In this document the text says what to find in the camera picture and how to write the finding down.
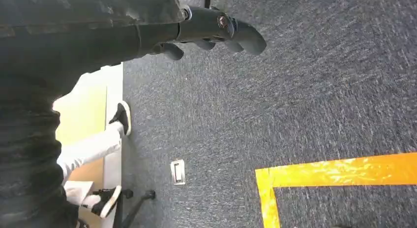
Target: black sneaker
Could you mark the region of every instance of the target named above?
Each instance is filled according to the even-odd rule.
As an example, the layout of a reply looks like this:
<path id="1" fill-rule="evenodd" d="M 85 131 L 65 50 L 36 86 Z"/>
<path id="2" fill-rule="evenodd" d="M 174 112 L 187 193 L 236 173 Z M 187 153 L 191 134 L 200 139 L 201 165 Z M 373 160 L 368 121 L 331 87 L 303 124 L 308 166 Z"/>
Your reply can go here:
<path id="1" fill-rule="evenodd" d="M 124 134 L 126 136 L 130 135 L 130 132 L 132 131 L 132 122 L 130 118 L 130 108 L 126 102 L 121 101 L 118 103 L 118 110 L 109 123 L 115 121 L 119 121 L 123 125 Z"/>
<path id="2" fill-rule="evenodd" d="M 92 194 L 99 195 L 101 200 L 91 208 L 91 212 L 101 218 L 106 218 L 115 207 L 121 195 L 121 186 L 118 185 L 113 189 L 94 191 Z"/>

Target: chair caster wheel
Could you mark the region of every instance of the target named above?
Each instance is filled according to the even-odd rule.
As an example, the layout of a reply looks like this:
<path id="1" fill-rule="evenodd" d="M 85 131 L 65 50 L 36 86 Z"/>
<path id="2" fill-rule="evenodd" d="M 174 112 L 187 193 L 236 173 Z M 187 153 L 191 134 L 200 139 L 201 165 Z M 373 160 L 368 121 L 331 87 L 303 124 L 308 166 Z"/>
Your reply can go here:
<path id="1" fill-rule="evenodd" d="M 155 197 L 156 197 L 156 192 L 155 192 L 155 190 L 147 190 L 146 192 L 145 192 L 145 197 L 147 198 L 147 199 L 155 199 Z"/>
<path id="2" fill-rule="evenodd" d="M 130 199 L 131 197 L 133 197 L 133 191 L 132 190 L 123 190 L 122 194 L 126 197 L 126 199 Z"/>

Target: person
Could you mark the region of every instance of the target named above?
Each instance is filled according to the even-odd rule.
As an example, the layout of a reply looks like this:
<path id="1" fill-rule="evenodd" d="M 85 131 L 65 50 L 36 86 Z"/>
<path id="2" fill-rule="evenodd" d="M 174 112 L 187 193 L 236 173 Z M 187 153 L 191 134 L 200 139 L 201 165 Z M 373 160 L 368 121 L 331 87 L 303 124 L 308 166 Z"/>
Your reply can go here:
<path id="1" fill-rule="evenodd" d="M 62 168 L 62 185 L 68 202 L 85 207 L 101 218 L 106 218 L 110 214 L 122 193 L 120 185 L 112 189 L 94 191 L 92 195 L 88 195 L 93 186 L 92 181 L 68 181 L 68 179 L 76 168 L 121 150 L 121 139 L 130 135 L 131 128 L 130 108 L 126 102 L 121 101 L 105 131 L 62 147 L 57 163 Z"/>

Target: yellow tape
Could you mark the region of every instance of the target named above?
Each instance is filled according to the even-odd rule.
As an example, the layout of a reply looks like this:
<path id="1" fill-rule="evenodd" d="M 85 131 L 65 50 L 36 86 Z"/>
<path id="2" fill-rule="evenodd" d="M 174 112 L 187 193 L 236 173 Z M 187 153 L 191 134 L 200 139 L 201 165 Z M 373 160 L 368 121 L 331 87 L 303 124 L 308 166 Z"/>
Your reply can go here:
<path id="1" fill-rule="evenodd" d="M 255 175 L 264 228 L 280 228 L 274 187 L 415 185 L 417 153 L 264 168 Z"/>

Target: beige wall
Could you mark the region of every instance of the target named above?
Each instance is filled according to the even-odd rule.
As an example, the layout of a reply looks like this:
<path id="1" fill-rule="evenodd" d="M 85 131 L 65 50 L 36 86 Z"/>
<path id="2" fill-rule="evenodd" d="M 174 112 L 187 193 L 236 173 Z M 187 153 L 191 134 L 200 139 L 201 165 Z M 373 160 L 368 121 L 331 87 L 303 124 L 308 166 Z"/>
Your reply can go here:
<path id="1" fill-rule="evenodd" d="M 73 91 L 57 100 L 54 109 L 61 113 L 57 139 L 62 145 L 75 143 L 92 134 L 104 131 L 106 126 L 107 87 L 95 75 L 83 75 Z M 76 169 L 69 180 L 94 181 L 94 190 L 103 188 L 103 159 Z M 80 217 L 91 228 L 100 228 L 101 219 L 80 208 Z"/>

